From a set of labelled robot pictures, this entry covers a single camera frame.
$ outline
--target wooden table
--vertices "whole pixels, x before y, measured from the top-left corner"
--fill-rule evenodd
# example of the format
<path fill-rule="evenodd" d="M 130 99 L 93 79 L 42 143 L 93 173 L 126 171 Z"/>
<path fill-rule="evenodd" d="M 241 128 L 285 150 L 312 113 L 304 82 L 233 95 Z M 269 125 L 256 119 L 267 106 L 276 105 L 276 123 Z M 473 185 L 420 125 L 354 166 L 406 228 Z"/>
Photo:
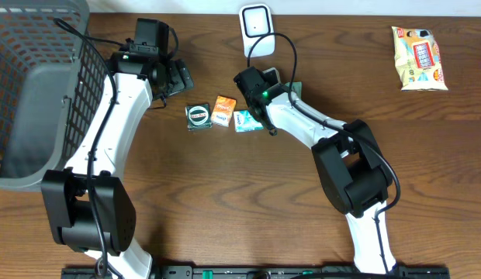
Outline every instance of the wooden table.
<path fill-rule="evenodd" d="M 238 16 L 94 14 L 89 29 L 123 41 L 138 17 L 175 28 L 196 83 L 145 114 L 129 152 L 124 184 L 142 246 L 198 265 L 351 262 L 348 225 L 303 144 L 284 132 L 186 129 L 185 105 L 225 95 L 246 108 L 232 81 L 246 67 Z M 395 167 L 402 198 L 387 226 L 396 259 L 481 278 L 481 19 L 274 16 L 274 24 L 296 44 L 303 100 L 365 120 Z M 400 91 L 390 26 L 433 30 L 449 91 Z M 277 67 L 287 81 L 289 45 L 277 39 L 275 54 L 253 65 Z M 39 193 L 0 191 L 0 278 L 59 278 L 74 264 L 93 261 L 54 244 Z"/>

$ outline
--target gray plastic basket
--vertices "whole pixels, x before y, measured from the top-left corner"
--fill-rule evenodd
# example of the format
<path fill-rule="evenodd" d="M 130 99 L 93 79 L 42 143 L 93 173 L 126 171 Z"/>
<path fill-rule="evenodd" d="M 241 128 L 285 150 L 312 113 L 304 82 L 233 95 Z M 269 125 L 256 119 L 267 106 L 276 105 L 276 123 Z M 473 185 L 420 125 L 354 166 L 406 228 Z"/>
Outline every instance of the gray plastic basket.
<path fill-rule="evenodd" d="M 0 188 L 39 191 L 80 146 L 102 97 L 102 62 L 53 23 L 87 33 L 84 0 L 0 0 Z"/>

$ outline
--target orange box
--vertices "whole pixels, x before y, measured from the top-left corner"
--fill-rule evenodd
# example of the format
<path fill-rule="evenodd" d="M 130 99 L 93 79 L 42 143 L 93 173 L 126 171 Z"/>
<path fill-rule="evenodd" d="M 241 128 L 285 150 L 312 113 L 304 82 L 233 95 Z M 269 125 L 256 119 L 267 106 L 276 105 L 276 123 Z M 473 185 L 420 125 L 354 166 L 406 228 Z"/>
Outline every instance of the orange box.
<path fill-rule="evenodd" d="M 211 121 L 215 124 L 228 127 L 232 113 L 234 113 L 236 100 L 223 96 L 216 98 L 215 108 L 211 114 Z"/>

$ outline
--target white square sensor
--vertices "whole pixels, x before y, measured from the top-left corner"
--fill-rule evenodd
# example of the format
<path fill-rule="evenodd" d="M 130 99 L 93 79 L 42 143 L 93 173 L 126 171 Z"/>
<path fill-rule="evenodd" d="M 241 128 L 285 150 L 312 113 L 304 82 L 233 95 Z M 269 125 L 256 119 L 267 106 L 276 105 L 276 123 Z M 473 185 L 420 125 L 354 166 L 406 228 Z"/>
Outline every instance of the white square sensor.
<path fill-rule="evenodd" d="M 254 43 L 263 35 L 273 33 L 272 13 L 265 4 L 246 5 L 239 11 L 240 29 L 247 57 Z M 270 55 L 275 51 L 275 37 L 267 36 L 254 48 L 251 57 Z"/>

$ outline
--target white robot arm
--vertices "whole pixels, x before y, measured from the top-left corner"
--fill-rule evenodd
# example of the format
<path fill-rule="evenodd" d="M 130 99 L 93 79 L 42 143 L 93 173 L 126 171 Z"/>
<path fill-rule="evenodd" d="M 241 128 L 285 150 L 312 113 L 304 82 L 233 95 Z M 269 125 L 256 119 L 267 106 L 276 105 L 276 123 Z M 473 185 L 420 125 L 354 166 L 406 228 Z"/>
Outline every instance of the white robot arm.
<path fill-rule="evenodd" d="M 87 40 L 61 19 L 54 22 Z M 168 30 L 177 39 L 163 22 L 137 20 L 135 41 L 128 39 L 107 61 L 102 99 L 80 147 L 64 170 L 49 170 L 41 184 L 54 241 L 95 259 L 107 256 L 113 277 L 149 278 L 153 263 L 133 238 L 136 212 L 122 185 L 139 121 L 153 99 L 163 100 L 161 109 L 167 97 L 194 86 L 183 60 L 172 60 L 176 48 L 166 54 Z M 77 200 L 91 189 L 95 193 L 94 198 L 89 195 L 90 202 Z"/>
<path fill-rule="evenodd" d="M 249 67 L 238 74 L 234 81 L 246 98 L 251 114 L 258 121 L 272 131 L 285 130 L 313 151 L 327 197 L 348 220 L 355 246 L 356 267 L 363 273 L 386 274 L 391 271 L 396 261 L 389 248 L 385 214 L 379 215 L 383 255 L 374 220 L 375 213 L 386 206 L 384 191 L 386 193 L 391 182 L 384 168 L 381 165 L 370 167 L 365 164 L 369 162 L 363 158 L 366 157 L 363 152 L 365 150 L 360 150 L 352 139 L 340 136 L 336 129 L 322 126 L 313 119 L 340 129 L 346 129 L 345 122 L 332 119 L 311 108 L 294 92 L 290 93 L 290 100 L 289 89 L 280 83 L 279 73 L 275 68 L 261 73 L 254 67 Z M 350 128 L 369 132 L 363 122 Z M 371 132 L 366 134 L 371 136 L 369 140 L 376 144 Z M 355 162 L 354 167 L 345 166 L 341 158 L 357 152 L 362 157 L 361 162 Z M 372 185 L 373 182 L 378 183 L 378 187 L 370 187 L 375 186 Z M 349 198 L 349 195 L 354 195 L 355 198 Z"/>

